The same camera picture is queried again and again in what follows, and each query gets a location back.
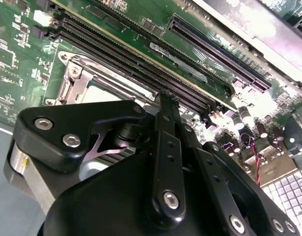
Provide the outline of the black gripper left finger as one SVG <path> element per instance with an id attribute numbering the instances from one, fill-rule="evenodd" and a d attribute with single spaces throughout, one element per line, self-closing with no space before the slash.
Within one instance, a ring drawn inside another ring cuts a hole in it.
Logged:
<path id="1" fill-rule="evenodd" d="M 66 190 L 130 156 L 182 159 L 171 98 L 159 94 L 154 115 L 130 100 L 21 111 L 6 161 L 13 184 L 30 191 L 47 216 Z"/>

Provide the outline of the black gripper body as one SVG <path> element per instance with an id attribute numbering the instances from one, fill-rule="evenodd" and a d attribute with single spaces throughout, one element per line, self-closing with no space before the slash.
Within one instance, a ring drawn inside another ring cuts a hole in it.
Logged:
<path id="1" fill-rule="evenodd" d="M 51 206 L 46 236 L 221 236 L 200 178 L 179 155 L 135 154 L 78 183 Z"/>

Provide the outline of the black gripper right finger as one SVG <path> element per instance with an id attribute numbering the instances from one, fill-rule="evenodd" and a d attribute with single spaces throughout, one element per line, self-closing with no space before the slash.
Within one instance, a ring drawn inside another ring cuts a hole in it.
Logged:
<path id="1" fill-rule="evenodd" d="M 179 101 L 172 97 L 172 116 L 178 126 L 183 162 L 194 173 L 198 203 L 207 207 L 201 216 L 216 236 L 298 236 L 291 219 L 216 143 L 201 145 L 182 122 Z"/>

